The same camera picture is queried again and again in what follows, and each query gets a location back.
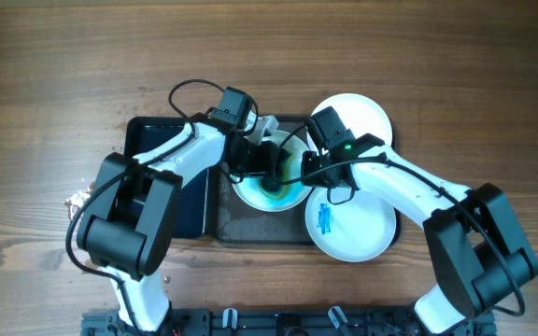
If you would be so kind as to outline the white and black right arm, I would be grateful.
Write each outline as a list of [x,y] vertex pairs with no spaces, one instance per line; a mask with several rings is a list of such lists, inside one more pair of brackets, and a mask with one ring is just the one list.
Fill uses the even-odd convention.
[[413,305],[424,331],[445,334],[489,311],[524,315],[520,289],[538,261],[501,189],[432,175],[377,136],[355,136],[331,106],[304,126],[318,149],[304,154],[304,184],[368,191],[422,228],[437,282]]

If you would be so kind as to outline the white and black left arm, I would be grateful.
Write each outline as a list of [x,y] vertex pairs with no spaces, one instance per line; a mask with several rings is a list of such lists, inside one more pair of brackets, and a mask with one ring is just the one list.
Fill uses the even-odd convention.
[[86,251],[94,265],[76,266],[115,285],[120,309],[110,331],[173,332],[172,303],[158,269],[173,237],[182,189],[220,164],[238,179],[267,174],[278,150],[265,138],[277,125],[275,117],[260,116],[250,95],[227,87],[218,106],[185,117],[180,133],[165,143],[133,157],[111,153],[104,159],[90,198],[68,227],[65,248],[70,259],[75,247]]

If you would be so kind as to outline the green and yellow sponge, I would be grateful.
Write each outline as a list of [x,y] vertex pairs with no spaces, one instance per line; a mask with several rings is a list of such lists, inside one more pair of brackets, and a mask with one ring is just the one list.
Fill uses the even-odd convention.
[[260,182],[261,194],[265,197],[273,200],[283,200],[288,197],[290,193],[290,186],[278,185],[273,179],[269,177],[263,177]]

